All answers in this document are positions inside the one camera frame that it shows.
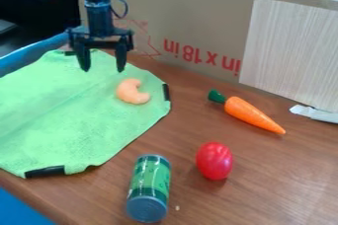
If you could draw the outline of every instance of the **cardboard box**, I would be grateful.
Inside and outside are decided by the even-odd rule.
[[[254,1],[127,0],[127,19],[116,20],[115,24],[135,31],[136,54],[149,55],[169,64],[236,83],[240,76]],[[338,10],[338,2],[333,0],[279,1]],[[119,12],[120,6],[115,0],[113,4]],[[80,0],[79,7],[83,23],[86,24],[83,0]]]

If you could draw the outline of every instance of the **black cable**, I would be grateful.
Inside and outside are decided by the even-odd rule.
[[[114,14],[117,18],[123,19],[123,18],[127,15],[127,13],[129,12],[129,5],[127,4],[127,1],[126,1],[126,0],[119,0],[119,1],[121,1],[122,3],[125,4],[125,11],[124,11],[124,13],[123,13],[122,15],[120,15],[120,14],[118,14],[113,8],[112,8],[112,12],[113,12],[113,14]]]

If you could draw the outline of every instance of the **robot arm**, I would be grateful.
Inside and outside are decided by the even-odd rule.
[[[127,63],[127,52],[133,49],[132,31],[116,28],[113,24],[114,9],[111,0],[85,0],[88,15],[88,30],[69,29],[69,44],[73,48],[84,71],[91,67],[90,48],[111,48],[116,52],[118,71]],[[118,37],[117,41],[104,38]]]

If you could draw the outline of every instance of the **red tomato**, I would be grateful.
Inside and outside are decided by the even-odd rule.
[[[210,180],[225,179],[232,169],[232,154],[228,147],[219,142],[207,142],[196,154],[200,172]]]

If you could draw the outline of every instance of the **can lid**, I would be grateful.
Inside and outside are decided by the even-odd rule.
[[[155,197],[139,196],[127,201],[127,215],[138,222],[158,222],[166,213],[166,205]]]

